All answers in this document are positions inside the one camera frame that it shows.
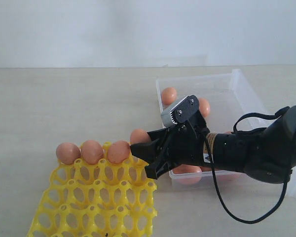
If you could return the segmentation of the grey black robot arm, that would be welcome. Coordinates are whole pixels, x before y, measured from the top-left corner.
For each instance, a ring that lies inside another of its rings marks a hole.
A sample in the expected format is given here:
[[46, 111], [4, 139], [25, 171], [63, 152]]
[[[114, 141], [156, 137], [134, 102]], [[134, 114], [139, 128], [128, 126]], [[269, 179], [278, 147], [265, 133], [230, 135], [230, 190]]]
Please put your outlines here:
[[199, 111], [174, 125], [148, 133], [150, 142], [131, 145], [131, 154], [147, 163], [148, 178], [157, 179], [180, 165], [245, 173], [266, 183], [289, 181], [296, 166], [296, 106], [273, 115], [245, 114], [271, 120], [268, 127], [211, 133]]

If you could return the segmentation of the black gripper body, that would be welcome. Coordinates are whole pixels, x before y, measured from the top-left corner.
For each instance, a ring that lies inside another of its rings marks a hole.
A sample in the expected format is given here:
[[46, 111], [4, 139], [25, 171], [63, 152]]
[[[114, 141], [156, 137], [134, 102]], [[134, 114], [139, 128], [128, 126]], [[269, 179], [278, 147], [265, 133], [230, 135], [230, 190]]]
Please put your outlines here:
[[243, 172], [251, 156], [251, 144], [248, 138], [233, 133], [210, 133], [198, 111], [175, 133], [167, 155], [176, 165]]

